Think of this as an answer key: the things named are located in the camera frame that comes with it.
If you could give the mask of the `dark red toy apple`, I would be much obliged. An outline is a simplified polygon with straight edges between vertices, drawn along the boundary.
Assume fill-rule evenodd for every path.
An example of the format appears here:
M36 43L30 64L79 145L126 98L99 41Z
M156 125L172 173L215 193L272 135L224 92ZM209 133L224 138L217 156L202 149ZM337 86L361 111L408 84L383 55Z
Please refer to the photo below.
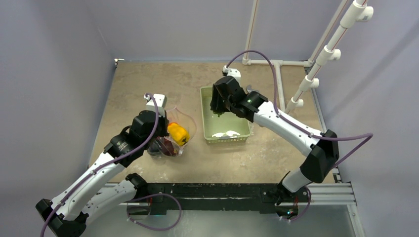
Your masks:
M166 138L163 139L161 152L168 157L176 157L182 154L181 147L177 143Z

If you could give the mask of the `dark purple toy plum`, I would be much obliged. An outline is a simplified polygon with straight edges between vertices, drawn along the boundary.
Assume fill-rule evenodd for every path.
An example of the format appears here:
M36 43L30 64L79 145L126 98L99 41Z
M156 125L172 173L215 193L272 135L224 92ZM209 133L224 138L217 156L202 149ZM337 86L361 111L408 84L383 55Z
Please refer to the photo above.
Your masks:
M213 111L212 112L214 115L216 115L218 118L221 117L223 114L225 114L226 112L217 112L217 111Z

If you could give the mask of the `green plastic basket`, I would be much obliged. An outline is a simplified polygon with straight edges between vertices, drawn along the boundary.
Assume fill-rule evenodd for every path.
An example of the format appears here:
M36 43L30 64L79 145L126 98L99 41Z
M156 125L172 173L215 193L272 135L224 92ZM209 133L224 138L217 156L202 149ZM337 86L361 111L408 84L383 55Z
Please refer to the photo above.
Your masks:
M203 136L208 144L215 143L243 143L251 134L249 122L233 113L225 112L221 115L210 109L212 87L200 88L201 111L203 121Z

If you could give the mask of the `clear zip top bag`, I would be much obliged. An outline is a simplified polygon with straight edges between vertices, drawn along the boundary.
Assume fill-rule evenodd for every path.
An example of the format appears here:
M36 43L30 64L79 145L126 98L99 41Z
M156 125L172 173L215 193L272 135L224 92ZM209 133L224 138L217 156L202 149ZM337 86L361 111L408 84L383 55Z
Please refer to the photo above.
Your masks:
M180 126L185 128L190 135L189 142L186 143L184 146L181 146L181 150L182 150L182 154L183 154L185 147L191 142L191 140L193 139L193 137L196 133L197 126L196 126L195 120L191 116L189 116L189 115L183 113L182 111L180 111L177 107L174 107L172 109L167 110L167 118L169 120L169 124L171 122L178 123ZM170 137L170 135L166 136L166 137L158 137L158 138L161 138L162 140L164 138L166 138L168 140L173 141L172 138ZM165 156L163 154L162 156L152 156L152 157L162 158L162 157L168 157L168 156Z

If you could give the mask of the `yellow toy bell pepper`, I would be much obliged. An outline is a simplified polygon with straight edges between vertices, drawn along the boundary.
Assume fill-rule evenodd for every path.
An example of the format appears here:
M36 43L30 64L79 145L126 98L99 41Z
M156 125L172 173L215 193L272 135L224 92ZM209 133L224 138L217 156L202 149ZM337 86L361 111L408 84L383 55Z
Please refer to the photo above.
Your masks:
M171 122L168 125L168 132L172 140L179 146L184 146L190 140L188 131L178 123Z

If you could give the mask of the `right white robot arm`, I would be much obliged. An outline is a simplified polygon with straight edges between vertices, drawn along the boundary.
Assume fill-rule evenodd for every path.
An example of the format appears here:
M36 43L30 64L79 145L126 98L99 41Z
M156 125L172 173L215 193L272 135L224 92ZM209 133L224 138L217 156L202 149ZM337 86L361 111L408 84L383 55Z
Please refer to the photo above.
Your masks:
M291 200L310 183L323 182L339 158L337 135L333 131L323 133L279 112L267 97L255 91L246 93L232 76L224 76L213 84L210 109L216 114L231 112L265 127L306 157L299 168L280 182L277 194L284 201Z

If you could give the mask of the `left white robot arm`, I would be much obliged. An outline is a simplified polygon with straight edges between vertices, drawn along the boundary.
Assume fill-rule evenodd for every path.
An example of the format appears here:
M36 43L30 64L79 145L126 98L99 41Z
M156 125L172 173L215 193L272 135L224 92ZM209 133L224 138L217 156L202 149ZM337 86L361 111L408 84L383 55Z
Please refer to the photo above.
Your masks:
M158 137L168 136L164 109L141 111L131 125L111 138L97 160L70 187L53 199L41 199L36 210L44 220L41 236L50 229L57 237L79 237L97 217L129 200L149 197L148 183L129 174L112 190L100 189L115 175L141 157Z

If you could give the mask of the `purple toy eggplant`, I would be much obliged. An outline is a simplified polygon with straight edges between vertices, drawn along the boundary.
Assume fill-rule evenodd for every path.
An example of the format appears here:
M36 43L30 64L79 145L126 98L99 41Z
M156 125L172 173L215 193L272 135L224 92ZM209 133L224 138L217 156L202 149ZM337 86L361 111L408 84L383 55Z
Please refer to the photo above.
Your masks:
M161 138L154 140L150 143L147 153L151 156L162 156L163 155L164 142Z

